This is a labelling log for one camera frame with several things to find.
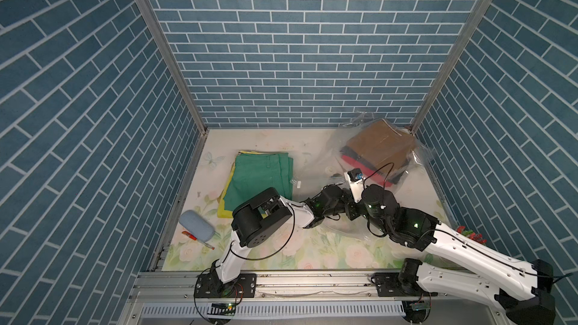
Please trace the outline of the clear plastic vacuum bag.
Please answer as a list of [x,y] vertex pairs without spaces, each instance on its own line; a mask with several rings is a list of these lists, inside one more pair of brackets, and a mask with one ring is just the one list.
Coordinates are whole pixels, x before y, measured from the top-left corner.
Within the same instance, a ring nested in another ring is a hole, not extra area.
[[417,139],[388,120],[347,123],[295,171],[294,200],[313,214],[310,227],[347,218],[364,222],[373,236],[415,248],[433,239],[439,220],[402,206],[393,188],[418,155]]

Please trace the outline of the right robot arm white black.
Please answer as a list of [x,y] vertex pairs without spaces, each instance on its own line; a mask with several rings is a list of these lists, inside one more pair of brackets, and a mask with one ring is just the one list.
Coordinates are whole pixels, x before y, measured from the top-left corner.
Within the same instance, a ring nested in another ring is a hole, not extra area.
[[482,245],[419,209],[402,207],[394,194],[362,181],[345,192],[349,220],[363,217],[380,235],[406,248],[445,258],[462,271],[435,269],[421,260],[407,259],[398,281],[406,293],[449,293],[503,310],[515,324],[552,324],[552,266],[543,260],[527,262]]

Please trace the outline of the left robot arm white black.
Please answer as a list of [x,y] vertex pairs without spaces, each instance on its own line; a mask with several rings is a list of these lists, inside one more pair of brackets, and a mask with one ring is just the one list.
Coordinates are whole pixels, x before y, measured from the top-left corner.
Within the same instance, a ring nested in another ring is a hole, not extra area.
[[263,244],[288,221],[291,230],[312,229],[326,219],[339,219],[353,200],[352,192],[330,184],[313,198],[298,203],[282,197],[269,187],[242,203],[233,211],[230,244],[220,260],[214,262],[212,274],[221,284],[239,277],[252,248]]

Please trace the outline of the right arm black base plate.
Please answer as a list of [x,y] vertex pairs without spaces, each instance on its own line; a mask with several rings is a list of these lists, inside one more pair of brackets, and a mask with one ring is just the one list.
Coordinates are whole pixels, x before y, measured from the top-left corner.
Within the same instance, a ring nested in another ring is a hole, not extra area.
[[398,272],[377,272],[370,276],[370,283],[376,287],[378,297],[438,296],[437,292],[429,293],[417,284],[403,284],[398,276]]

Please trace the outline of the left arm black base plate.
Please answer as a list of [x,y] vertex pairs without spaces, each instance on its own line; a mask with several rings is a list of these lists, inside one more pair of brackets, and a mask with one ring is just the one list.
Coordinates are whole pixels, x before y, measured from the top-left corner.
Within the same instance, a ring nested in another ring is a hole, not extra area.
[[255,273],[242,273],[235,280],[223,283],[215,273],[211,272],[198,277],[194,296],[201,299],[254,298],[256,285]]

